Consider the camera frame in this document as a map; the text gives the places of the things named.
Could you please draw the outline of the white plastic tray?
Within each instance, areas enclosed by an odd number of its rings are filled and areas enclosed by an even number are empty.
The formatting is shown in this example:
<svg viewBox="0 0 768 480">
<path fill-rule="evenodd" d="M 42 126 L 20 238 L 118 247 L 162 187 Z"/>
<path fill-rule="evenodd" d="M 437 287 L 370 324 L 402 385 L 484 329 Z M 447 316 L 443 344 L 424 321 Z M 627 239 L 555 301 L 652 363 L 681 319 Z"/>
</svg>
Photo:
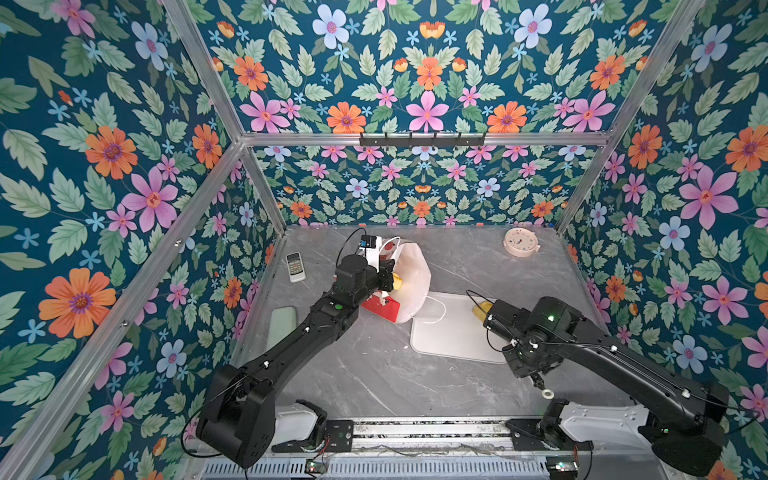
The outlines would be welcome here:
<svg viewBox="0 0 768 480">
<path fill-rule="evenodd" d="M 505 364 L 506 342 L 478 319 L 467 295 L 430 291 L 411 320 L 410 346 L 417 353 L 456 360 Z"/>
</svg>

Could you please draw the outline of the green silicone pad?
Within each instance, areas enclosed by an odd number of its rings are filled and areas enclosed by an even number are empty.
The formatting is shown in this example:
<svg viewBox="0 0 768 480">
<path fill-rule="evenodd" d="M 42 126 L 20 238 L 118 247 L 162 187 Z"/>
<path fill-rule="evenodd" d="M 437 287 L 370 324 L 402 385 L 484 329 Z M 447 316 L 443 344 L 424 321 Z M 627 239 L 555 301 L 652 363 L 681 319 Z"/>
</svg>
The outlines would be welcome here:
<svg viewBox="0 0 768 480">
<path fill-rule="evenodd" d="M 297 311 L 292 306 L 272 311 L 267 332 L 266 349 L 271 350 L 284 340 L 298 325 Z"/>
</svg>

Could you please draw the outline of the pink round clock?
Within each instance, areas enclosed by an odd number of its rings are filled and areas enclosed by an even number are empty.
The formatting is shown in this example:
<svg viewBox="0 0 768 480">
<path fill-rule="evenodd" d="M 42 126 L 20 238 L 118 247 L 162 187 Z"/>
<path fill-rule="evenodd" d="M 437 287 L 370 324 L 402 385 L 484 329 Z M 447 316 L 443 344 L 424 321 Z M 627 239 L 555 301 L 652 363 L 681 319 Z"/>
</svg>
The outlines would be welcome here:
<svg viewBox="0 0 768 480">
<path fill-rule="evenodd" d="M 513 257 L 527 258 L 540 250 L 536 234 L 522 227 L 508 230 L 503 238 L 504 249 Z"/>
</svg>

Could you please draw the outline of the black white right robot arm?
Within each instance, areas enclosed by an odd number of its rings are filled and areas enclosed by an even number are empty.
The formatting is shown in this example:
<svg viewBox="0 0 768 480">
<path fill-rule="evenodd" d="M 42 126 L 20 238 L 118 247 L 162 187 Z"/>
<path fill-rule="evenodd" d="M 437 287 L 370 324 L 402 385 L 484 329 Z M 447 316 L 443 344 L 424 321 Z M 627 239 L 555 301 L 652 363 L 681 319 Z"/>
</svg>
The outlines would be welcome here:
<svg viewBox="0 0 768 480">
<path fill-rule="evenodd" d="M 505 342 L 501 353 L 517 378 L 528 378 L 550 403 L 535 437 L 556 448 L 605 442 L 652 452 L 690 476 L 707 476 L 727 445 L 721 421 L 728 390 L 672 373 L 606 334 L 577 309 L 543 297 L 534 309 L 505 301 L 479 308 L 483 326 Z M 557 398 L 544 375 L 576 363 L 634 400 L 630 407 L 578 404 Z"/>
</svg>

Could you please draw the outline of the red white paper bag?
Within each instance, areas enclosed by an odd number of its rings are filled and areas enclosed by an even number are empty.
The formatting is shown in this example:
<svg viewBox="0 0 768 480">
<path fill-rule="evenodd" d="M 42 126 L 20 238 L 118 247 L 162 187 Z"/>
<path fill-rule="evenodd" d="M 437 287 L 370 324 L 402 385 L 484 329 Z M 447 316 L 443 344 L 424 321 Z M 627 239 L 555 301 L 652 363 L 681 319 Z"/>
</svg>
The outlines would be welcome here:
<svg viewBox="0 0 768 480">
<path fill-rule="evenodd" d="M 362 308 L 391 323 L 405 323 L 424 305 L 429 294 L 431 271 L 416 242 L 403 240 L 400 236 L 382 238 L 380 264 L 389 260 L 394 262 L 394 273 L 402 278 L 402 288 L 390 293 L 376 292 L 362 304 Z"/>
</svg>

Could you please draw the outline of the white remote control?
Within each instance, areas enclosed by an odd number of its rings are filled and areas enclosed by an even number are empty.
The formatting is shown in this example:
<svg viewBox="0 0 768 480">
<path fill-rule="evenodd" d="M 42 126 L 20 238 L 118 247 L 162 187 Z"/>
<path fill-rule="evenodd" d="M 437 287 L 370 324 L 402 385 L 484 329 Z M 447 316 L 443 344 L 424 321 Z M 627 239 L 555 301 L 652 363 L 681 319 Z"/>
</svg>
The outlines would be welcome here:
<svg viewBox="0 0 768 480">
<path fill-rule="evenodd" d="M 293 252 L 286 255 L 286 266 L 289 281 L 291 283 L 302 282 L 306 279 L 306 269 L 299 252 Z"/>
</svg>

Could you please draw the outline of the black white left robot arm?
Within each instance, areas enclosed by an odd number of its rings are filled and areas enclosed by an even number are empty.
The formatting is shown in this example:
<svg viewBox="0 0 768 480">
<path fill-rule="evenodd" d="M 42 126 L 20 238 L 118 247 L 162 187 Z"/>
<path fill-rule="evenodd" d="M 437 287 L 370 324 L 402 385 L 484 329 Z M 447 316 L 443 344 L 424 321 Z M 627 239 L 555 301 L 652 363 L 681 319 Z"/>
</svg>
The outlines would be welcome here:
<svg viewBox="0 0 768 480">
<path fill-rule="evenodd" d="M 395 265 L 393 259 L 375 267 L 363 256 L 344 257 L 331 288 L 296 329 L 256 359 L 215 371 L 198 414 L 197 439 L 240 467 L 253 466 L 276 437 L 276 400 L 285 385 L 354 324 L 374 293 L 394 290 Z"/>
</svg>

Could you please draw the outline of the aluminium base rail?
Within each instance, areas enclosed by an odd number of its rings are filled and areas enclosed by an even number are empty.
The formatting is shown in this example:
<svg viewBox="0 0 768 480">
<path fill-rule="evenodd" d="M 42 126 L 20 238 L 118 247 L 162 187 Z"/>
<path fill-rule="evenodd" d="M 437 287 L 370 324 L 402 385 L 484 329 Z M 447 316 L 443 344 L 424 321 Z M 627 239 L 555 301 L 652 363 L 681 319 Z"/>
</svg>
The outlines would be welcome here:
<svg viewBox="0 0 768 480">
<path fill-rule="evenodd" d="M 330 420 L 305 405 L 283 408 L 264 426 L 247 430 L 266 455 L 273 453 L 350 452 L 404 448 L 422 442 L 427 449 L 442 445 L 507 443 L 517 451 L 568 451 L 597 444 L 650 450 L 673 430 L 655 422 L 639 407 L 599 409 L 568 405 L 560 414 L 542 418 L 503 417 L 375 417 Z"/>
</svg>

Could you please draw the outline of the yellow fake croissant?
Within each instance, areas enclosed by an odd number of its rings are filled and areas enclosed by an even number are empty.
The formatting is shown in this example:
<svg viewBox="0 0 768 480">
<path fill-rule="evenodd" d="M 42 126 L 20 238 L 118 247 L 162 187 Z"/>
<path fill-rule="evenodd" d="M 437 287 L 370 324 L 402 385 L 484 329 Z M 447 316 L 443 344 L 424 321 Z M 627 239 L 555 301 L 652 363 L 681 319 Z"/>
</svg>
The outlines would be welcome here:
<svg viewBox="0 0 768 480">
<path fill-rule="evenodd" d="M 488 317 L 492 307 L 493 307 L 493 303 L 489 301 L 476 303 L 472 307 L 472 313 L 478 320 L 480 320 L 481 322 L 484 322 Z"/>
</svg>

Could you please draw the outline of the black hook rail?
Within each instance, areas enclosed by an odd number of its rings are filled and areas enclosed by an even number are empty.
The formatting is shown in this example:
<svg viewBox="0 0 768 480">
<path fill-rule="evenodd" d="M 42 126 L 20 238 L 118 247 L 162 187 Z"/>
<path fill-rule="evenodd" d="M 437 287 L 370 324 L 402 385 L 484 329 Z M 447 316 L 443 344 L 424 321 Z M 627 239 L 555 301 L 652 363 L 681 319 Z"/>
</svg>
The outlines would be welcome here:
<svg viewBox="0 0 768 480">
<path fill-rule="evenodd" d="M 483 146 L 486 142 L 485 134 L 464 133 L 398 133 L 398 134 L 361 134 L 358 137 L 358 145 L 361 147 L 394 147 L 398 149 L 411 147 L 475 147 Z"/>
</svg>

